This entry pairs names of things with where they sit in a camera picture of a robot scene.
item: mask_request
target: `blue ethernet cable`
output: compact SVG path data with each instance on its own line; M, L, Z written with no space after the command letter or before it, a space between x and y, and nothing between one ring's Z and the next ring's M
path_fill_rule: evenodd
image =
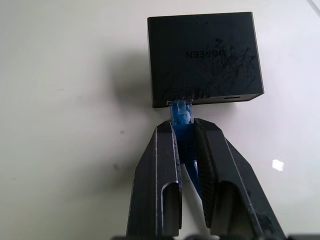
M200 196L191 101L174 101L171 105L171 121L176 137L180 164L185 165L188 175Z

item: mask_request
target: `clamp jaw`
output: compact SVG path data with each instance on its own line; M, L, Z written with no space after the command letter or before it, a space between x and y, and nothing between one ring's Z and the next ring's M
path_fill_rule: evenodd
M193 131L200 197L210 234L285 239L252 167L222 130L195 118ZM165 121L155 128L135 169L127 236L178 236L181 226L177 139L171 122Z

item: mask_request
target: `black plastic part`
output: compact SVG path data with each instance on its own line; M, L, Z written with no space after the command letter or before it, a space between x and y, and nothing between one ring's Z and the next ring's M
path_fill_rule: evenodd
M136 166L127 236L177 236L182 224L181 170L171 123L156 127Z
M200 197L210 233L225 239L285 239L250 164L221 129L195 118L194 135ZM177 140L165 121L155 129L135 170L127 237L177 236L181 223Z
M149 17L147 24L154 108L264 93L251 12Z
M195 118L203 213L212 235L285 235L250 164L214 123Z

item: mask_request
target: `black box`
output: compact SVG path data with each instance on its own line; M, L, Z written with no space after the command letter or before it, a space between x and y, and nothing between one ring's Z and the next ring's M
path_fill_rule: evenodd
M251 12L149 17L152 106L249 101L264 93Z

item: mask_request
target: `white table surface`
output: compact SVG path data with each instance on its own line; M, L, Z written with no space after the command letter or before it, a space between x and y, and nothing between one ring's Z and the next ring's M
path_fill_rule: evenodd
M317 4L2 0L0 239L124 235L135 165L170 117L151 108L147 17L244 11L254 14L265 94L195 106L194 115L249 161L286 234L320 232ZM181 238L203 228L188 198Z

